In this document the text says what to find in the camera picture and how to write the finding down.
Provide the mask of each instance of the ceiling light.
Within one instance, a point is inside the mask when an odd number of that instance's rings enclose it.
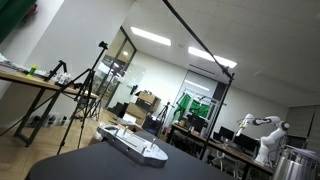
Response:
[[[196,86],[196,87],[198,87],[198,88],[201,88],[201,89],[203,89],[203,90],[206,90],[206,91],[209,91],[209,90],[210,90],[210,89],[208,89],[208,88],[206,88],[206,87],[200,86],[199,84],[196,84],[196,83],[191,82],[191,81],[188,81],[188,80],[184,80],[184,82],[186,82],[186,83],[188,83],[188,84],[191,84],[191,85],[194,85],[194,86]]]
[[[188,48],[188,52],[192,55],[195,55],[195,56],[199,56],[203,59],[207,59],[209,61],[214,61],[214,59],[211,57],[211,55],[205,51],[201,51],[197,48],[194,48],[194,47],[189,47]],[[237,63],[236,62],[233,62],[233,61],[230,61],[228,59],[225,59],[223,57],[220,57],[220,56],[216,56],[214,55],[214,57],[216,58],[216,60],[219,61],[220,64],[224,65],[224,66],[228,66],[230,68],[234,68]]]
[[[135,27],[131,27],[131,30],[134,34],[136,34],[138,36],[150,39],[152,41],[156,41],[158,43],[161,43],[161,44],[164,44],[167,46],[171,46],[171,40],[168,38],[165,38],[165,37],[162,37],[162,36],[159,36],[159,35],[156,35],[156,34],[153,34],[153,33],[150,33],[150,32],[135,28]]]

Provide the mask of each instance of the monitor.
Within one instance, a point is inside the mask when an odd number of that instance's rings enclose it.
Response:
[[[251,152],[254,152],[256,147],[259,145],[258,140],[252,139],[244,134],[236,136],[233,140],[233,143],[241,146],[242,150],[249,150]]]
[[[223,126],[220,127],[220,131],[219,131],[219,134],[224,137],[224,138],[227,138],[229,140],[232,140],[233,139],[233,135],[234,135],[234,132],[231,131],[230,129],[227,129]]]
[[[302,148],[305,149],[306,147],[306,140],[307,138],[294,136],[294,135],[287,135],[286,145],[293,146],[295,148]]]
[[[188,118],[188,122],[191,123],[191,126],[194,127],[195,131],[201,132],[206,120],[193,114],[190,118]]]
[[[213,132],[213,140],[222,142],[221,135],[217,132]]]

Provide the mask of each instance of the box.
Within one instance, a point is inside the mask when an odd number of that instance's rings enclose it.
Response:
[[[138,98],[136,101],[136,105],[142,107],[143,109],[147,110],[148,112],[155,112],[160,104],[161,99],[159,99],[158,97],[155,98],[153,104]]]
[[[148,111],[133,103],[129,103],[126,113],[137,119],[136,124],[142,125]]]
[[[139,127],[137,125],[132,125],[132,124],[121,124],[121,125],[124,127],[128,126],[128,129],[132,132],[138,132],[138,131],[146,132],[144,129],[142,129],[141,127]]]
[[[140,126],[143,124],[145,118],[139,118],[139,117],[131,114],[130,112],[126,112],[126,113],[129,114],[130,116],[133,116],[134,118],[136,118],[136,124],[138,124]]]
[[[147,110],[137,106],[134,103],[129,103],[126,112],[140,119],[144,119],[148,113]]]
[[[147,101],[144,101],[140,98],[137,99],[136,101],[136,105],[138,105],[139,107],[142,107],[143,109],[147,110],[147,111],[151,111],[153,109],[153,105],[150,104]]]
[[[142,99],[143,101],[146,101],[146,102],[148,102],[148,103],[150,103],[150,104],[154,104],[157,96],[155,96],[155,95],[150,95],[150,94],[148,94],[148,93],[145,93],[145,92],[143,92],[143,91],[140,91],[138,98],[139,98],[139,99]]]

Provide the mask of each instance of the table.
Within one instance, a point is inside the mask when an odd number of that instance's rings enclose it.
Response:
[[[14,136],[15,137],[19,137],[20,139],[22,139],[26,143],[26,147],[28,147],[29,145],[32,144],[34,138],[36,137],[36,135],[39,132],[42,124],[45,122],[46,118],[48,117],[48,115],[49,115],[52,107],[54,106],[56,100],[58,99],[59,95],[61,93],[77,95],[77,93],[79,92],[78,90],[74,90],[74,89],[71,89],[71,88],[67,88],[63,92],[60,92],[59,90],[60,90],[61,87],[54,85],[53,81],[45,82],[42,78],[35,77],[35,76],[27,77],[25,74],[19,73],[19,72],[17,72],[17,73],[9,73],[9,72],[0,71],[0,79],[40,88],[40,91],[38,92],[36,98],[34,99],[34,101],[31,104],[29,110],[27,111],[27,113],[23,116],[23,118],[21,120],[19,120],[17,123],[15,123],[12,126],[12,127],[14,127],[15,125],[17,125],[21,121],[19,127],[17,128],[16,132],[14,133]],[[52,91],[55,91],[55,93],[50,98],[45,100],[43,103],[38,105],[41,97],[43,96],[43,94],[44,94],[44,92],[46,90],[52,90]],[[91,99],[97,99],[98,96],[94,95],[94,94],[91,94],[90,98]],[[30,135],[30,137],[29,138],[26,137],[24,134],[21,133],[22,129],[25,127],[25,125],[28,122],[31,114],[34,111],[36,111],[38,108],[43,106],[47,102],[49,102],[49,104],[47,105],[47,108],[45,109],[44,113],[42,114],[39,123],[37,123],[37,125],[34,128],[32,134]]]
[[[185,128],[177,125],[177,124],[172,123],[171,125],[172,125],[171,126],[171,131],[169,132],[168,139],[166,141],[168,144],[170,144],[170,142],[172,140],[172,137],[173,137],[173,133],[174,133],[175,130],[178,130],[183,134],[188,134],[188,136],[191,137],[191,138],[197,139],[197,140],[202,141],[202,142],[206,142],[205,138],[200,137],[200,136],[198,136],[196,134],[190,134],[190,133],[188,133],[187,129],[185,129]],[[244,168],[243,179],[246,178],[250,167],[254,167],[254,168],[258,169],[258,170],[261,170],[261,171],[267,173],[270,176],[272,176],[273,173],[274,173],[274,171],[271,168],[259,164],[253,158],[250,158],[250,157],[242,154],[241,152],[236,151],[235,149],[228,148],[228,147],[223,147],[223,144],[219,144],[219,143],[215,143],[213,141],[209,141],[208,146],[213,147],[213,148],[215,148],[215,149],[217,149],[217,150],[219,150],[219,151],[231,156],[232,158],[235,158],[237,160],[240,160],[240,161],[244,162],[246,164],[246,166]]]
[[[143,131],[135,134],[149,141],[154,138],[153,135]],[[101,142],[44,159],[30,169],[26,179],[233,179],[231,176],[161,140],[157,139],[155,144],[169,157],[163,168],[138,165],[109,143]]]

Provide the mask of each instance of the bucket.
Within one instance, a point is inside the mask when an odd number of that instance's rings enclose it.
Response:
[[[273,180],[314,180],[319,159],[315,152],[291,146],[282,151]]]

